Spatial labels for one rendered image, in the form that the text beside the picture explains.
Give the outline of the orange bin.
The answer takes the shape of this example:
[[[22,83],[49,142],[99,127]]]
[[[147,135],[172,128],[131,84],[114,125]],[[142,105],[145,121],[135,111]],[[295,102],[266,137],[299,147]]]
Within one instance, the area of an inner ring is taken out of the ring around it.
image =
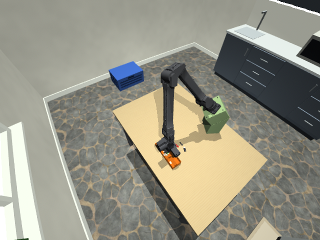
[[[163,150],[164,151],[164,150]],[[165,155],[165,153],[161,151],[160,153],[162,154],[162,156],[165,158],[165,160],[167,161],[167,163],[169,164],[169,166],[174,169],[175,167],[177,167],[179,164],[181,164],[181,160],[178,157],[174,157],[172,152],[169,152],[168,156]]]

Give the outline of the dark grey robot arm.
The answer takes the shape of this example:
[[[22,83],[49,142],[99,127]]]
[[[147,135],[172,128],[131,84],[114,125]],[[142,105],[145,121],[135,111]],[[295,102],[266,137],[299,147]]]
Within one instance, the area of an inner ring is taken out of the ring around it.
[[[212,114],[220,109],[221,105],[216,103],[212,98],[206,96],[190,74],[186,70],[184,63],[175,62],[161,72],[160,78],[163,86],[163,125],[162,134],[164,135],[160,141],[156,143],[157,149],[171,151],[173,156],[177,158],[181,153],[174,143],[174,90],[178,86],[178,78],[193,94],[196,104],[203,106],[205,110]]]

